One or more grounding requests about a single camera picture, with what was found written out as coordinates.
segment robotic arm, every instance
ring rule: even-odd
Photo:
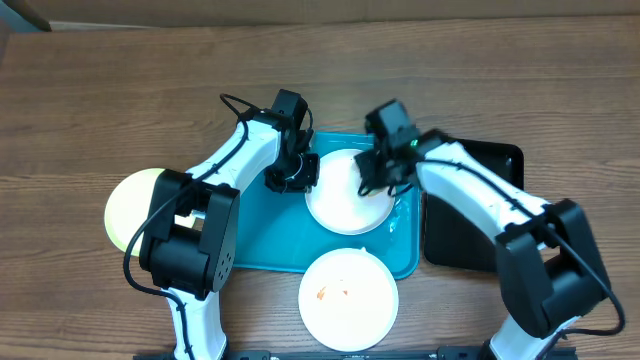
[[[300,130],[307,110],[299,94],[281,90],[271,109],[251,106],[240,114],[235,133],[205,162],[186,174],[165,170],[158,177],[149,209],[155,219],[144,228],[139,260],[154,285],[183,304],[181,309],[168,300],[175,359],[224,356],[218,291],[234,261],[242,192],[263,170],[265,185],[276,192],[307,192],[317,183],[319,159],[307,153],[313,130]],[[529,195],[480,165],[455,139],[438,130],[420,134],[399,102],[367,115],[365,129],[375,142],[356,157],[360,195],[419,186],[456,208],[495,245],[510,316],[478,359],[536,359],[563,329],[611,297],[591,229],[577,204],[550,204]],[[201,182],[194,180],[225,161]],[[178,192],[182,196],[171,201]],[[174,224],[175,215],[190,213],[204,219],[202,231]],[[539,250],[545,246],[560,246],[560,255],[543,262]]]
[[[280,90],[271,109],[252,106],[240,114],[234,134],[205,162],[187,173],[165,170],[156,180],[149,208],[155,219],[144,229],[139,260],[154,285],[182,303],[168,296],[177,339],[173,358],[222,358],[226,336],[218,292],[235,256],[240,195],[263,171],[265,185],[276,192],[307,192],[316,185],[319,157],[307,153],[313,130],[300,130],[307,112],[299,94]],[[175,215],[190,213],[204,219],[202,231],[174,224]]]
[[[421,135],[399,102],[367,115],[365,129],[375,135],[375,145],[356,157],[361,194],[415,184],[453,206],[496,247],[510,316],[479,358],[545,356],[563,329],[612,295],[591,228],[576,203],[549,204],[480,165],[446,134]],[[546,246],[560,246],[560,254],[544,262],[539,250]]]

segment wood grain surface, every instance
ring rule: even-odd
[[[362,132],[397,97],[420,128],[519,145],[526,189],[585,208],[629,319],[573,336],[584,359],[640,352],[640,18],[588,17],[11,35],[0,70],[0,358],[128,359],[175,342],[163,299],[129,288],[102,223],[111,190],[185,170],[231,134],[228,92],[300,92],[319,128]],[[134,266],[134,276],[147,273]],[[324,350],[301,275],[235,270],[233,349]],[[421,259],[374,350],[480,344],[506,311],[495,276]],[[614,325],[603,303],[580,326]]]
[[[171,26],[638,15],[634,0],[4,0],[49,21]]]
[[[2,65],[2,58],[4,58],[4,49],[9,41],[9,34],[12,33],[9,28],[9,24],[0,18],[0,65]]]

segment blue plastic tray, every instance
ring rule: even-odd
[[[318,132],[311,151],[322,157],[340,149],[368,150],[372,144],[365,135]],[[304,194],[274,193],[261,175],[240,199],[234,267],[303,273],[326,252],[365,247],[395,279],[403,279],[420,259],[420,206],[420,191],[413,189],[396,199],[389,217],[374,230],[340,235],[313,219]]]

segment food residue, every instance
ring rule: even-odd
[[[318,299],[322,300],[322,298],[324,297],[324,291],[327,289],[327,287],[323,287],[322,289],[320,289],[320,291],[318,291]]]

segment black cable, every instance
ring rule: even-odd
[[[313,113],[311,112],[311,109],[307,107],[307,112],[309,113],[309,129],[311,130],[313,129]]]
[[[504,190],[502,190],[493,181],[489,180],[486,176],[484,176],[482,173],[480,173],[479,171],[477,171],[475,169],[472,169],[472,168],[470,168],[470,167],[468,167],[468,166],[466,166],[466,165],[464,165],[462,163],[456,163],[456,162],[447,161],[447,160],[425,159],[425,160],[421,160],[420,162],[421,163],[431,163],[431,164],[440,164],[440,165],[451,166],[451,167],[455,167],[457,169],[464,170],[464,171],[466,171],[468,173],[471,173],[472,175],[474,175],[478,179],[480,179],[482,182],[484,182],[487,186],[489,186],[496,193],[498,193],[498,195],[500,195],[502,198],[504,198],[505,201],[507,201],[511,205],[513,205],[514,208],[518,209],[518,211],[520,211],[521,213],[525,214],[529,218],[534,218],[535,217],[535,215],[533,213],[531,213],[529,210],[527,210],[527,208],[525,208],[522,204],[520,204],[520,202],[518,200],[516,200],[516,199],[512,198],[511,196],[509,196],[509,194],[507,194]],[[551,230],[550,228],[548,228],[546,226],[543,226],[542,229],[547,234],[549,234],[555,241],[557,241],[557,243],[560,245],[560,247],[562,247],[571,256],[571,258],[575,262],[577,262],[582,268],[584,268],[589,273],[589,275],[598,283],[600,288],[602,288],[602,291],[607,295],[607,297],[609,297],[609,299],[611,300],[611,303],[613,304],[613,306],[616,309],[616,312],[618,313],[618,324],[616,325],[616,327],[614,327],[612,329],[606,329],[606,330],[597,330],[597,329],[563,329],[563,330],[560,330],[553,336],[553,338],[549,341],[549,343],[544,347],[542,352],[536,357],[536,360],[545,359],[547,354],[556,345],[558,340],[560,338],[565,338],[569,334],[583,334],[583,335],[594,335],[594,336],[613,336],[613,335],[617,335],[620,332],[622,332],[622,330],[624,329],[624,327],[626,325],[626,317],[625,317],[625,314],[624,314],[624,309],[622,308],[622,304],[620,303],[620,300],[615,295],[615,293],[604,283],[604,281],[600,278],[600,276],[598,276],[598,274],[596,274],[596,272],[593,270],[593,268],[589,264],[587,264],[584,261],[584,259],[582,259],[582,257],[578,253],[576,253],[576,251],[573,250],[573,248],[569,244],[567,244],[566,241],[564,241],[564,239],[562,237],[560,237],[560,235],[558,235],[555,231]]]
[[[393,189],[395,189],[395,188],[396,188],[395,186],[389,186],[389,190],[387,190],[387,196],[398,197],[398,196],[404,195],[404,194],[408,193],[409,190],[413,189],[413,185],[409,184],[409,185],[405,186],[404,188],[402,188],[402,190],[400,190],[400,191],[396,190],[396,193],[392,194]]]
[[[257,106],[253,105],[252,103],[246,101],[246,100],[242,100],[238,97],[235,97],[233,95],[229,95],[229,94],[220,94],[220,100],[222,100],[222,102],[227,105],[227,107],[229,109],[231,109],[231,111],[233,111],[234,114],[236,114],[237,117],[240,117],[240,111],[238,111],[238,109],[236,109],[233,105],[231,105],[231,103],[229,102],[229,100],[227,99],[231,99],[233,101],[237,101],[240,104],[246,105],[248,107],[250,107],[251,109],[254,110],[260,110],[260,108],[258,108]]]
[[[367,186],[367,183],[362,180],[362,182],[360,183],[360,187],[358,188],[358,196],[367,196],[371,194],[372,191],[373,189]]]
[[[247,105],[247,106],[249,106],[251,108],[257,109],[257,107],[255,105],[252,105],[251,103],[249,103],[247,101],[244,101],[242,99],[238,99],[235,96],[231,96],[231,95],[227,95],[227,94],[221,94],[220,95],[220,99],[222,100],[222,102],[225,105],[227,105],[229,107],[229,109],[231,109],[231,111],[233,111],[233,113],[238,116],[238,118],[240,118],[240,115],[241,115],[240,112],[235,107],[233,107],[233,105],[231,105],[226,100],[226,98],[229,98],[231,100],[237,101],[237,102],[239,102],[241,104],[244,104],[244,105]],[[174,294],[171,294],[171,293],[168,293],[168,292],[164,292],[164,291],[161,291],[161,290],[158,290],[158,289],[149,288],[149,287],[146,287],[146,286],[138,284],[133,279],[133,277],[131,276],[131,270],[129,269],[129,263],[131,262],[131,252],[133,251],[133,248],[135,247],[135,244],[136,244],[138,238],[140,237],[140,235],[142,235],[144,230],[147,228],[147,226],[149,226],[149,224],[151,223],[151,221],[153,221],[153,219],[155,219],[162,211],[164,211],[164,209],[166,209],[167,206],[169,206],[171,203],[173,203],[174,201],[179,199],[187,191],[191,190],[191,188],[193,188],[196,184],[202,182],[202,180],[208,178],[209,176],[213,175],[218,170],[220,170],[220,168],[226,162],[228,162],[240,150],[240,148],[242,148],[244,143],[249,138],[249,126],[247,125],[246,121],[241,121],[241,122],[242,122],[242,126],[244,128],[244,133],[242,134],[242,138],[240,139],[240,142],[227,155],[225,155],[218,163],[216,163],[213,166],[211,166],[211,168],[209,170],[207,170],[204,174],[202,174],[202,175],[198,176],[197,178],[193,179],[191,181],[191,183],[189,183],[187,186],[185,186],[182,189],[180,189],[180,191],[176,192],[169,200],[167,200],[164,204],[162,204],[158,208],[158,210],[156,210],[153,214],[151,214],[142,223],[142,225],[140,225],[138,230],[135,232],[135,234],[131,238],[131,241],[129,241],[129,245],[127,246],[127,250],[124,253],[124,261],[123,261],[123,264],[122,264],[123,265],[123,269],[124,269],[124,277],[127,279],[127,282],[129,283],[129,285],[131,285],[132,288],[134,288],[134,289],[136,289],[138,291],[141,291],[143,293],[146,293],[146,294],[166,297],[168,299],[171,299],[173,302],[175,302],[177,304],[177,310],[180,312],[180,318],[181,318],[181,322],[182,322],[182,338],[184,340],[185,352],[189,355],[189,359],[191,359],[191,360],[195,360],[195,356],[193,355],[193,349],[191,348],[191,343],[189,342],[189,333],[187,332],[187,316],[186,316],[186,312],[185,312],[185,309],[184,309],[185,304],[183,304],[182,301],[180,300],[180,298],[178,298]]]

